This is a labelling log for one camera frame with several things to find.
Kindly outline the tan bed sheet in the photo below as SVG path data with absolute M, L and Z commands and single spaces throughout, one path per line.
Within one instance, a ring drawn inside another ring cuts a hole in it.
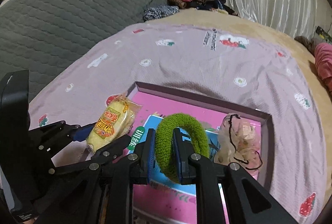
M 327 202 L 331 196 L 331 96 L 317 76 L 314 56 L 302 44 L 287 34 L 259 23 L 224 13 L 185 9 L 172 16 L 153 20 L 153 23 L 214 27 L 233 34 L 262 39 L 266 42 L 277 44 L 291 53 L 307 80 L 322 121 L 326 142 L 327 179 L 325 202 Z

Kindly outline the purple cardboard tray box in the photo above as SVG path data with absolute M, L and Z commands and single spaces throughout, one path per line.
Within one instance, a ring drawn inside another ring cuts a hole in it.
M 141 106 L 132 135 L 99 149 L 86 165 L 96 216 L 93 223 L 132 223 L 134 214 L 162 223 L 274 223 L 279 209 L 269 194 L 274 163 L 270 115 L 233 103 L 177 90 L 134 83 L 127 96 Z M 259 164 L 252 177 L 244 162 L 227 165 L 214 157 L 218 135 L 198 118 L 229 116 L 257 121 Z

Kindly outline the blue floral cloth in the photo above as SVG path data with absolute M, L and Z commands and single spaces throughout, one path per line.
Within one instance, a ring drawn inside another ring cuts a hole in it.
M 172 16 L 178 12 L 179 8 L 177 6 L 159 5 L 157 7 L 150 7 L 144 11 L 143 20 L 146 22 L 161 19 Z

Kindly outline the beige mesh drawstring pouch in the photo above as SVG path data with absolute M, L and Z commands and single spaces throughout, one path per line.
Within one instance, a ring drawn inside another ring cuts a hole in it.
M 220 148 L 214 162 L 228 165 L 236 162 L 253 177 L 263 165 L 261 158 L 261 136 L 255 126 L 238 114 L 229 113 L 222 121 L 218 132 Z

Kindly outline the grey quilted headboard cushion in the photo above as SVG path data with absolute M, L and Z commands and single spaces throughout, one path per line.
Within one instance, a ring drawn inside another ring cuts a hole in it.
M 1 75 L 27 69 L 29 99 L 99 41 L 167 0 L 10 0 L 1 7 Z

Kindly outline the pink and blue book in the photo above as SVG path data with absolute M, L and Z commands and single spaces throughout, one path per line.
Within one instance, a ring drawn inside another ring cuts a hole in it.
M 219 165 L 218 152 L 238 150 L 238 131 L 261 142 L 253 109 L 152 85 L 128 97 L 141 106 L 128 145 L 141 173 L 133 182 L 134 213 L 152 223 L 228 223 L 225 195 L 244 194 L 233 189 L 235 172 L 257 184 L 266 161 L 257 148 L 254 163 L 237 154 Z

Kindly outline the pink rolled quilt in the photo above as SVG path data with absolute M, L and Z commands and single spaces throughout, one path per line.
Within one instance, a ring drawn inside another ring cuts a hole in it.
M 328 92 L 332 91 L 332 45 L 320 43 L 315 48 L 315 67 L 318 77 L 326 86 Z

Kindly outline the pink strawberry print blanket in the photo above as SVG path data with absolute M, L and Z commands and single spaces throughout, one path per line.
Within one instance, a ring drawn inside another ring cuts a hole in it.
M 299 222 L 323 208 L 326 145 L 317 105 L 290 53 L 222 30 L 140 23 L 99 42 L 30 103 L 31 126 L 97 121 L 113 94 L 142 81 L 192 91 L 272 116 L 270 192 Z

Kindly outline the yellow packaged cake snack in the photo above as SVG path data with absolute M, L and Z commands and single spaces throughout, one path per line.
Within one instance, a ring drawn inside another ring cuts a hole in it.
M 107 108 L 86 138 L 90 151 L 96 153 L 100 148 L 126 135 L 141 108 L 141 105 L 127 98 L 125 94 L 112 96 Z

